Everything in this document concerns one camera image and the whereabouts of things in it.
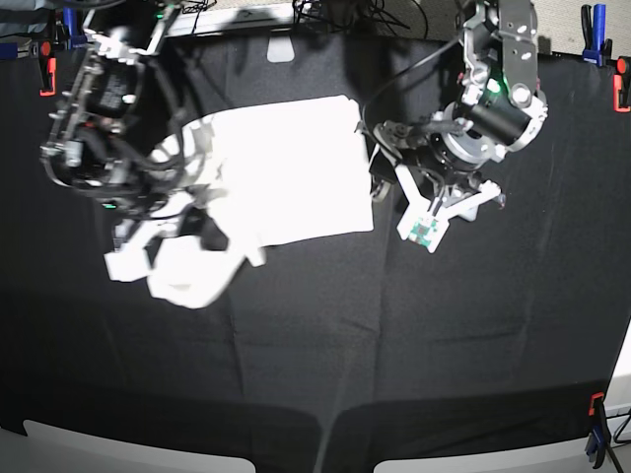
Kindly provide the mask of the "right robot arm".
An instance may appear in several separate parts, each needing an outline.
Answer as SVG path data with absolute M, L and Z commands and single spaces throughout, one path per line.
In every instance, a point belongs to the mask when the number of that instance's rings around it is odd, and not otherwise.
M 174 23 L 202 1 L 74 1 L 87 49 L 40 147 L 49 179 L 117 213 L 114 248 L 196 236 L 228 240 L 205 215 L 211 133 L 189 124 L 183 87 L 160 54 Z

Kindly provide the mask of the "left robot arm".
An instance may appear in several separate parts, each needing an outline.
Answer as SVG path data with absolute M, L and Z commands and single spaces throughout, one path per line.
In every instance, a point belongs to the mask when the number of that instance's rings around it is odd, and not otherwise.
M 505 200 L 498 184 L 483 180 L 482 168 L 529 145 L 548 104 L 538 77 L 532 2 L 467 1 L 456 23 L 456 37 L 417 63 L 460 45 L 464 70 L 456 99 L 414 123 L 371 123 L 369 108 L 386 91 L 379 88 L 363 104 L 360 125 L 393 168 L 418 169 L 432 188 L 431 217 L 452 212 L 472 221 L 483 202 Z

